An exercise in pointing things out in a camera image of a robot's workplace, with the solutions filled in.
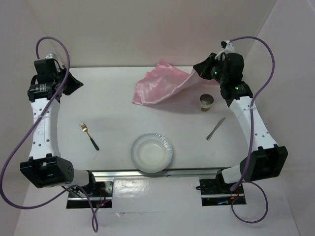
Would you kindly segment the pink satin cloth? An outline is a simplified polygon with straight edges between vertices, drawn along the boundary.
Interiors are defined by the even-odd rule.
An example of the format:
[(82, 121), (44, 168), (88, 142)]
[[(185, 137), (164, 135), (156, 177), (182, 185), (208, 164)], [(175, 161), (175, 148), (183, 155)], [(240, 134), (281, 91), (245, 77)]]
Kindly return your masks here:
[(190, 73), (160, 60), (152, 71), (135, 84), (132, 103), (149, 106), (161, 103), (180, 91), (195, 85), (218, 86), (215, 80), (205, 80), (192, 69)]

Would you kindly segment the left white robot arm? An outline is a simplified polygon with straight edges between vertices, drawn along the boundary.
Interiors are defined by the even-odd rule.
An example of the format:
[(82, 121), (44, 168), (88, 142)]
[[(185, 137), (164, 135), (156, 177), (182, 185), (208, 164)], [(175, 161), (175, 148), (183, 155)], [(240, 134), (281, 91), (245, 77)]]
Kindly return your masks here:
[(28, 89), (33, 122), (29, 159), (20, 164), (21, 173), (37, 188), (75, 186), (86, 196), (97, 191), (91, 171), (77, 170), (61, 157), (58, 145), (58, 113), (62, 95), (70, 95), (83, 83), (66, 72), (54, 58), (34, 62), (37, 74)]

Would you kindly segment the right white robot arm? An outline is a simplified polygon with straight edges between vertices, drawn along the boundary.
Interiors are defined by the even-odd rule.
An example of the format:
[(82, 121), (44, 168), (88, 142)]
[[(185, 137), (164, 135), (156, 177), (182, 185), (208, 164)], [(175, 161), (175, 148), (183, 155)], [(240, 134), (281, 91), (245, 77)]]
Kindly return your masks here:
[(211, 53), (193, 66), (205, 80), (215, 80), (228, 108), (237, 118), (245, 134), (248, 156), (239, 165), (223, 169), (215, 180), (221, 193), (234, 191), (242, 182), (278, 177), (288, 156), (267, 130), (255, 105), (254, 95), (243, 80), (244, 59), (237, 53)]

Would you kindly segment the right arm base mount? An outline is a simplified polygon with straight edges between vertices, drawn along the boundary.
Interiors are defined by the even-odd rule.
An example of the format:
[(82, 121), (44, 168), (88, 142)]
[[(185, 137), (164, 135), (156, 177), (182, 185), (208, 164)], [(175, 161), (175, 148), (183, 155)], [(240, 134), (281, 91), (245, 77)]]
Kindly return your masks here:
[(203, 207), (207, 206), (228, 206), (235, 200), (236, 205), (246, 205), (244, 189), (240, 186), (231, 192), (232, 184), (219, 183), (216, 179), (200, 179), (199, 185), (195, 188), (201, 194)]

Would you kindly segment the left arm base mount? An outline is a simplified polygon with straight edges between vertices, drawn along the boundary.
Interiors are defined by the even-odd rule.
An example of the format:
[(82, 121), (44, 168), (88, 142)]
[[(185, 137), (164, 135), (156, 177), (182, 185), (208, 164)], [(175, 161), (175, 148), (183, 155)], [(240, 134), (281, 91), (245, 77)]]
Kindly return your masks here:
[[(114, 180), (97, 180), (93, 190), (86, 190), (93, 208), (104, 209), (112, 207)], [(68, 190), (67, 209), (88, 209), (90, 205), (86, 195), (79, 188)]]

